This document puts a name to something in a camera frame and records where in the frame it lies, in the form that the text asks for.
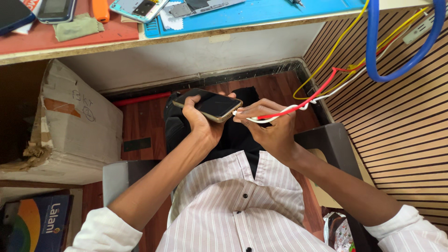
green cloth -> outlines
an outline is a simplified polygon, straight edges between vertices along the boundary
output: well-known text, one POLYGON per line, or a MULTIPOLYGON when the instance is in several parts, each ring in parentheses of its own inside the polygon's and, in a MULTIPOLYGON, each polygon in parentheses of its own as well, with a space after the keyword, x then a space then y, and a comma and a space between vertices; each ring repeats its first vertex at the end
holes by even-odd
POLYGON ((89 13, 76 15, 72 22, 53 25, 53 28, 59 42, 104 31, 103 24, 91 17, 89 13))

striped wall panel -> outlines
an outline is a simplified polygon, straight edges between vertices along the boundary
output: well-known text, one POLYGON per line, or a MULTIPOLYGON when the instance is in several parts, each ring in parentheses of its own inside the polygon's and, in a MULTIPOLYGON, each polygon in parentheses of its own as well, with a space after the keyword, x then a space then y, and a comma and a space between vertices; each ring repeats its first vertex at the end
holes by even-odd
MULTIPOLYGON (((382 13, 383 40, 414 11, 382 13)), ((417 27, 422 17, 410 30, 417 27)), ((354 20, 327 22, 304 56, 311 72, 321 64, 342 32, 354 20)), ((346 68, 365 57, 367 18, 343 38, 314 79, 319 85, 331 67, 346 68)), ((404 65, 427 34, 406 45, 396 41, 378 61, 381 75, 404 65)), ((325 101, 336 122, 342 122, 376 187, 426 219, 448 230, 448 22, 430 53, 404 76, 376 83, 367 73, 325 101)), ((338 73, 331 88, 344 73, 338 73)))

person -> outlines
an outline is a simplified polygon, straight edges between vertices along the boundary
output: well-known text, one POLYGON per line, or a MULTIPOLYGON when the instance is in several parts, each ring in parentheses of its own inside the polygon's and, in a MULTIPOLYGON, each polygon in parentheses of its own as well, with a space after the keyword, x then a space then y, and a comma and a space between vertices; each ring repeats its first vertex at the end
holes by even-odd
POLYGON ((167 156, 109 206, 88 213, 67 252, 132 250, 175 189, 157 251, 334 251, 303 228, 296 170, 325 190, 378 239, 383 251, 447 251, 447 235, 418 211, 329 165, 294 142, 295 112, 260 126, 246 118, 285 107, 258 100, 253 87, 233 119, 207 120, 188 97, 165 108, 167 156))

wooden desk edge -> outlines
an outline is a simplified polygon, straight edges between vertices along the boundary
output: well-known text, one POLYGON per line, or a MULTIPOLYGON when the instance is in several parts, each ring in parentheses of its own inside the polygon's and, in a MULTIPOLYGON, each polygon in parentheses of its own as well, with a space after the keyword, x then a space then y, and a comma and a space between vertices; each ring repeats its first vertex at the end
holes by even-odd
MULTIPOLYGON (((427 4, 420 5, 420 6, 398 8, 398 9, 399 10, 414 10, 416 8, 420 8, 425 5, 427 5, 427 4)), ((398 9, 386 9, 386 10, 382 10, 381 12, 395 12, 398 9)), ((312 16, 312 17, 301 17, 301 18, 282 20, 282 21, 276 21, 276 22, 267 22, 267 23, 260 23, 260 24, 247 25, 247 26, 236 26, 236 27, 229 27, 229 28, 223 28, 223 29, 217 29, 217 30, 200 31, 200 32, 186 33, 186 34, 181 34, 181 35, 159 37, 159 38, 154 38, 154 39, 147 39, 144 37, 144 34, 142 32, 140 32, 140 39, 138 39, 138 40, 4 54, 4 55, 0 55, 0 65, 8 65, 8 64, 14 64, 14 63, 20 63, 20 62, 60 58, 60 57, 82 55, 82 54, 89 54, 89 53, 96 53, 96 52, 118 51, 118 50, 140 47, 140 46, 147 46, 147 45, 152 45, 152 44, 170 43, 170 42, 177 42, 177 41, 183 41, 183 40, 189 40, 189 39, 198 39, 198 38, 210 37, 210 36, 221 35, 221 34, 230 34, 230 33, 255 31, 255 30, 266 30, 266 29, 297 26, 297 25, 304 25, 304 24, 311 24, 311 23, 318 23, 318 22, 327 22, 327 21, 343 19, 343 18, 353 18, 353 17, 356 17, 359 14, 359 12, 360 12, 360 10, 356 10, 356 11, 348 11, 348 12, 341 12, 341 13, 332 13, 332 14, 326 14, 326 15, 312 16)))

white wire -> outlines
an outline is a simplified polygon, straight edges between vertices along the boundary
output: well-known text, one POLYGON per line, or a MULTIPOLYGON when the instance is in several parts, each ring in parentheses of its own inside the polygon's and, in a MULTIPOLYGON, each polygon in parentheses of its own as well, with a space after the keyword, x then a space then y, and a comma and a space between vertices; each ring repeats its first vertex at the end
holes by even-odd
MULTIPOLYGON (((393 44, 395 41, 397 41, 403 34, 405 34, 405 33, 409 30, 410 27, 411 27, 411 25, 409 25, 408 28, 407 28, 405 31, 403 31, 398 37, 396 37, 396 38, 392 41, 392 43, 390 43, 390 44, 386 47, 386 49, 385 49, 385 50, 384 50, 384 51, 383 51, 383 52, 376 58, 376 61, 378 61, 379 59, 381 59, 381 57, 384 56, 384 54, 387 52, 387 50, 389 50, 389 48, 392 46, 392 44, 393 44)), ((347 84, 349 84, 350 82, 352 82, 352 81, 354 81, 356 78, 358 78, 362 73, 365 72, 365 70, 366 70, 366 67, 364 67, 363 69, 359 70, 359 72, 358 72, 355 76, 353 76, 350 80, 346 81, 344 84, 342 84, 340 87, 338 87, 336 90, 334 90, 334 91, 331 92, 330 94, 325 95, 325 96, 319 96, 319 97, 317 97, 317 98, 314 98, 314 99, 311 100, 310 102, 313 103, 313 104, 316 104, 318 100, 320 100, 320 99, 325 99, 325 98, 328 98, 328 97, 330 97, 330 96, 336 94, 339 90, 341 90, 341 89, 342 89, 343 87, 345 87, 347 84)), ((305 104, 305 106, 303 106, 303 107, 301 107, 301 108, 299 108, 299 109, 300 109, 300 110, 306 110, 306 109, 308 108, 308 104, 309 104, 309 103, 305 104)), ((286 111, 286 110, 288 110, 288 109, 295 108, 295 107, 297 107, 297 106, 298 106, 298 105, 295 105, 295 104, 294 104, 294 105, 291 105, 291 106, 289 106, 289 107, 283 109, 282 111, 280 111, 280 113, 281 113, 281 112, 284 112, 284 111, 286 111)), ((251 122, 256 122, 256 123, 267 123, 267 122, 271 122, 271 121, 273 121, 273 120, 275 120, 275 119, 277 119, 277 118, 278 118, 278 116, 276 116, 276 117, 271 117, 271 118, 269 118, 269 119, 267 119, 267 120, 257 120, 256 117, 246 118, 246 119, 249 120, 249 121, 251 121, 251 122)))

